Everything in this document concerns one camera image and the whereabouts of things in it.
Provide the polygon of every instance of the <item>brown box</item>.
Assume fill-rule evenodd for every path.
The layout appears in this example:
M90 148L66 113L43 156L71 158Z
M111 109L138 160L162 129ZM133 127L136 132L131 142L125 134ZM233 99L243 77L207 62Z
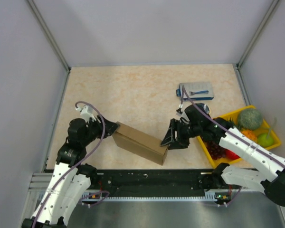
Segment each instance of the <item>brown box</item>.
M168 146L161 147L161 140L138 131L123 123L117 122L120 127L112 135L116 145L135 153L145 159L163 165Z

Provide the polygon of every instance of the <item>watermelon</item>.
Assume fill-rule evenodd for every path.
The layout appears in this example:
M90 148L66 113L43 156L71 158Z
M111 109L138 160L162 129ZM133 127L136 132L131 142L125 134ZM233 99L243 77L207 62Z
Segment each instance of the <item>watermelon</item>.
M237 118L237 124L240 128L249 130L256 130L261 127L263 123L263 117L259 110L254 108L248 108L240 112Z

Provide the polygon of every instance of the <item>gray wall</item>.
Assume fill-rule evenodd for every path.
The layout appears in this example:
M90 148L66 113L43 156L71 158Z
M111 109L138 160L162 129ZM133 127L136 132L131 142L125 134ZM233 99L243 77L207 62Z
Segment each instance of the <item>gray wall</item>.
M269 122L277 117L276 132L283 145L275 153L285 157L285 0L241 71L253 104Z
M71 66L236 63L272 0L35 0Z
M0 0L0 227L20 223L66 72L24 0Z

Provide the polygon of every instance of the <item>plastic container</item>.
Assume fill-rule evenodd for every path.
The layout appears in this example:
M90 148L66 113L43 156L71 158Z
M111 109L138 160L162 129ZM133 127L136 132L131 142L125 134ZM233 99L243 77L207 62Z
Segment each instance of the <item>plastic container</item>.
M253 105L250 105L250 106L247 106L245 108L241 108L241 109L238 109L236 111L233 111L231 113L228 113L228 114L225 114L225 115L221 115L220 117L222 117L225 120L232 119L234 121L234 123L237 124L238 123L238 118L237 117L238 117L239 113L241 111L245 110L245 109L248 109L248 108L254 108L255 109L255 107ZM256 136L259 136L262 133L267 133L268 130L263 129L263 128L269 128L268 123L264 119L263 119L262 126L259 129L256 129L255 131L253 131L253 133ZM276 148L276 147L281 145L280 139L277 137L276 133L273 130L271 130L270 135L271 135L271 137L273 137L275 143L272 146L266 147L265 148L266 150L271 150L271 149ZM207 158L208 158L208 160L209 160L209 162L210 162L210 164L212 165L213 168L216 168L221 163L234 164L234 163L237 163L237 162L242 160L242 158L238 158L238 159L235 159L235 160L231 160L229 158L220 158L220 159L217 159L217 160L213 160L211 158L207 148L206 148L206 144L202 141L201 137L198 136L197 139L198 139L199 143L201 144L201 146L202 146L202 148L203 148L203 150L204 150L204 152L205 152L205 154L206 154L206 156L207 156Z

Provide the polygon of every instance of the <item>robotic hand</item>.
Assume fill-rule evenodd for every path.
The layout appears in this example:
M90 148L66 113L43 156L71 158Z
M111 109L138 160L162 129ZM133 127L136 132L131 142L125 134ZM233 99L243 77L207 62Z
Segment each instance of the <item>robotic hand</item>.
M45 194L32 217L24 219L22 228L66 228L82 194L98 182L96 168L88 164L74 166L85 157L86 146L101 137L101 118L97 116L96 119L92 114L92 107L87 105L77 110L82 118L74 119L69 124L66 142L58 151L53 176L46 191L48 194ZM112 135L119 127L106 119L104 124L104 138ZM67 175L57 185L65 173Z
M192 104L183 113L181 109L177 112L181 114L180 120L171 119L162 146L169 145L169 150L184 149L190 143L189 138L196 136L201 136L205 141L214 141L249 162L257 171L221 163L208 181L215 182L218 188L225 182L257 190L285 207L285 158L270 153L248 139L228 121L222 118L214 119L216 123L211 121L211 118L207 118L209 109L205 104Z

